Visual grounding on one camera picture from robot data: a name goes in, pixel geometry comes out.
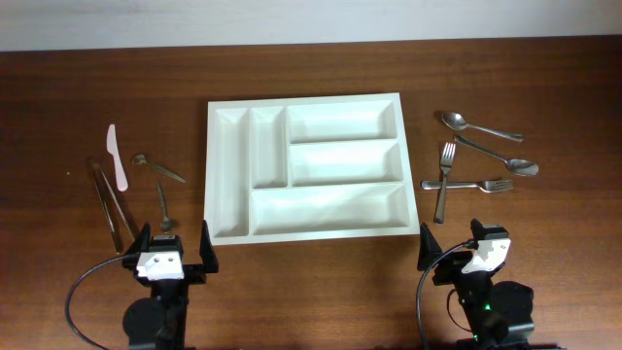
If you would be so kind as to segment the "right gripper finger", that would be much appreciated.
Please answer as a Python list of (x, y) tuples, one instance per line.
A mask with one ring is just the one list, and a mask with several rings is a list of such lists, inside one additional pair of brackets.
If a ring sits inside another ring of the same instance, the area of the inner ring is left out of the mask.
[(441, 247), (434, 238), (429, 226), (426, 223), (420, 225), (420, 247), (417, 261), (417, 269), (425, 271), (432, 263), (443, 254)]
[(504, 227), (482, 224), (477, 219), (471, 220), (470, 229), (475, 241), (505, 239), (508, 237), (508, 232)]

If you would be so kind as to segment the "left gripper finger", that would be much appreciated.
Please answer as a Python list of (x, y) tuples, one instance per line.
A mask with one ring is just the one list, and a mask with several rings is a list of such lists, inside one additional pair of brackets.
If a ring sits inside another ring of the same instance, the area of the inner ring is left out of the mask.
[(210, 239), (208, 224), (202, 222), (199, 244), (199, 256), (205, 272), (218, 272), (219, 262)]
[(139, 235), (131, 243), (126, 250), (124, 257), (129, 259), (130, 257), (139, 256), (141, 253), (147, 252), (151, 241), (151, 225), (146, 223), (143, 225)]

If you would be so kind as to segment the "large metal spoon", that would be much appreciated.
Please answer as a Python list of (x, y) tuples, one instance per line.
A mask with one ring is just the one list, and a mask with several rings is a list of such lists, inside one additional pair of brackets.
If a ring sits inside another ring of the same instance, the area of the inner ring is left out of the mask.
[(476, 130), (480, 130), (483, 132), (487, 132), (490, 134), (493, 134), (495, 136), (498, 136), (500, 138), (504, 138), (504, 139), (508, 139), (508, 140), (512, 140), (515, 142), (523, 142), (524, 141), (524, 136), (521, 133), (509, 133), (509, 132), (504, 132), (504, 131), (498, 131), (495, 129), (491, 129), (488, 127), (484, 127), (484, 126), (480, 126), (480, 125), (475, 125), (472, 123), (468, 123), (465, 118), (459, 114), (459, 113), (455, 113), (455, 112), (441, 112), (441, 119), (442, 121), (451, 129), (456, 130), (456, 131), (463, 131), (466, 130), (468, 128), (473, 128)]
[(514, 175), (518, 175), (518, 176), (524, 176), (524, 177), (531, 177), (531, 176), (535, 176), (538, 171), (539, 171), (539, 167), (536, 163), (531, 162), (529, 160), (526, 159), (520, 159), (520, 158), (506, 158), (503, 157), (493, 151), (490, 151), (468, 139), (466, 139), (463, 136), (460, 135), (455, 135), (454, 136), (454, 140), (456, 142), (458, 142), (459, 144), (463, 145), (463, 146), (467, 146), (469, 148), (472, 148), (476, 151), (479, 151), (487, 156), (490, 156), (492, 158), (498, 159), (500, 161), (502, 161), (505, 164), (506, 169), (514, 174)]

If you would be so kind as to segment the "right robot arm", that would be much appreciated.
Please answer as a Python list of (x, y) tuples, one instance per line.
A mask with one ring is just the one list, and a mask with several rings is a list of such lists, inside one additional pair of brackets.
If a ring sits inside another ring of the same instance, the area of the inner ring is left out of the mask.
[(419, 280), (415, 307), (419, 336), (428, 343), (422, 318), (422, 293), (431, 275), (436, 286), (451, 285), (468, 322), (471, 339), (456, 342), (459, 349), (527, 349), (535, 330), (532, 318), (534, 290), (515, 281), (494, 283), (492, 277), (505, 265), (511, 240), (499, 225), (470, 222), (472, 238), (446, 251), (430, 228), (420, 225), (417, 269)]

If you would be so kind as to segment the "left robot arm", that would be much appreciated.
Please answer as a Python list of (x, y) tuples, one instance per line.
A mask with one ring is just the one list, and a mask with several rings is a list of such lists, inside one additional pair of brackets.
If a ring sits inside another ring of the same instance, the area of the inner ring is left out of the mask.
[(183, 349), (185, 347), (189, 288), (203, 285), (207, 276), (219, 271), (207, 223), (201, 226), (200, 263), (183, 263), (181, 237), (151, 235), (144, 225), (122, 257), (122, 266), (142, 286), (148, 297), (132, 302), (122, 318), (123, 331), (131, 349)]

